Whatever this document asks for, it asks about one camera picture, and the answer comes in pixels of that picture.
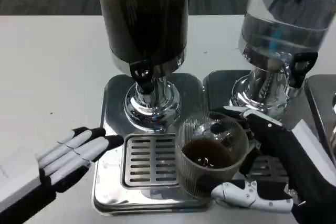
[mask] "white table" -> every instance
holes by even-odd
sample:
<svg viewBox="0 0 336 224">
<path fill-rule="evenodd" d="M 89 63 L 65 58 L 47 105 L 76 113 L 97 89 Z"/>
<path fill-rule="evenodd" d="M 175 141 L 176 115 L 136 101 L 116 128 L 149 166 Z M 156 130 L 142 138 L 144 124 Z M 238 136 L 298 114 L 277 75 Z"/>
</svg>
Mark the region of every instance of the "white table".
<svg viewBox="0 0 336 224">
<path fill-rule="evenodd" d="M 200 80 L 216 69 L 248 69 L 237 42 L 243 16 L 191 16 L 178 72 Z M 335 73 L 333 24 L 310 74 Z M 101 16 L 0 16 L 0 156 L 36 152 L 59 133 L 100 123 L 113 65 Z M 214 207 L 205 213 L 103 217 L 92 208 L 93 169 L 29 223 L 296 223 L 289 215 Z"/>
</svg>

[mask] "water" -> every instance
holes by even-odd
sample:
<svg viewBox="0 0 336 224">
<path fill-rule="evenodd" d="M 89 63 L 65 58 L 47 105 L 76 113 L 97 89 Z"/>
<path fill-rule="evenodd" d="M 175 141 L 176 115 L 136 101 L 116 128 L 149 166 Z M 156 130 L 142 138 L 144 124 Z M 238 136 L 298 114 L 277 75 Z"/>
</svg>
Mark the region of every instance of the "water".
<svg viewBox="0 0 336 224">
<path fill-rule="evenodd" d="M 335 13 L 334 0 L 249 0 L 240 50 L 247 45 L 282 61 L 317 52 Z"/>
</svg>

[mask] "stainless steel drip tray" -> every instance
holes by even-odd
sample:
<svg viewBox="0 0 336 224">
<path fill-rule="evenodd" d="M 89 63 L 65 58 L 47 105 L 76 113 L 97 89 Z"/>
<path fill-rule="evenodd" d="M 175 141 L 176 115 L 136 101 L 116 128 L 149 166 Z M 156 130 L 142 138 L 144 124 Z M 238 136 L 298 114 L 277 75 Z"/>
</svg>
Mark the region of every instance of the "stainless steel drip tray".
<svg viewBox="0 0 336 224">
<path fill-rule="evenodd" d="M 121 182 L 125 188 L 177 186 L 175 135 L 130 136 L 123 157 Z"/>
<path fill-rule="evenodd" d="M 141 131 L 127 119 L 123 104 L 132 78 L 115 76 L 105 88 L 101 126 L 107 135 L 123 136 L 125 144 L 105 153 L 96 164 L 92 202 L 103 214 L 196 212 L 212 204 L 181 190 L 175 170 L 176 129 L 203 111 L 203 86 L 187 73 L 171 74 L 167 80 L 177 88 L 182 107 L 180 117 L 163 134 Z"/>
</svg>

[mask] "slotted grate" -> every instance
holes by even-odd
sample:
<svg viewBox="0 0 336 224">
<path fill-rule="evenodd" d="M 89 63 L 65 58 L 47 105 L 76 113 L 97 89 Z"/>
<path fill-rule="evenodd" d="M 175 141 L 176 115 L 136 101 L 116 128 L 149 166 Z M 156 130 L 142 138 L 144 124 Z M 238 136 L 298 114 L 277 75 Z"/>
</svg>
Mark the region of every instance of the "slotted grate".
<svg viewBox="0 0 336 224">
<path fill-rule="evenodd" d="M 258 157 L 247 177 L 251 180 L 288 182 L 288 175 L 280 160 L 271 156 Z"/>
<path fill-rule="evenodd" d="M 174 135 L 133 136 L 124 151 L 124 186 L 177 185 Z"/>
</svg>

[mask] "robotic arm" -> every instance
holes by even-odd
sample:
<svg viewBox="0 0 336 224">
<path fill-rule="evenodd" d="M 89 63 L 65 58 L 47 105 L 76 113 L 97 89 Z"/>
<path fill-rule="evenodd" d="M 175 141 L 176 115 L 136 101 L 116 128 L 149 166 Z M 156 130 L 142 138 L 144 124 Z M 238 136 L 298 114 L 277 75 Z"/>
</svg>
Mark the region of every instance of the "robotic arm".
<svg viewBox="0 0 336 224">
<path fill-rule="evenodd" d="M 2 160 L 0 223 L 25 222 L 75 185 L 92 162 L 123 144 L 122 137 L 105 134 L 103 128 L 81 127 L 40 154 L 17 150 Z"/>
<path fill-rule="evenodd" d="M 248 182 L 239 178 L 223 183 L 201 177 L 199 186 L 210 191 L 217 202 L 263 211 L 292 212 L 302 224 L 336 223 L 336 168 L 303 120 L 288 131 L 279 121 L 248 108 L 228 106 L 218 112 L 248 125 L 262 149 L 280 159 L 289 184 Z M 249 168 L 255 158 L 255 152 L 251 151 L 246 158 Z M 245 167 L 240 168 L 240 172 L 243 171 L 246 173 Z"/>
</svg>

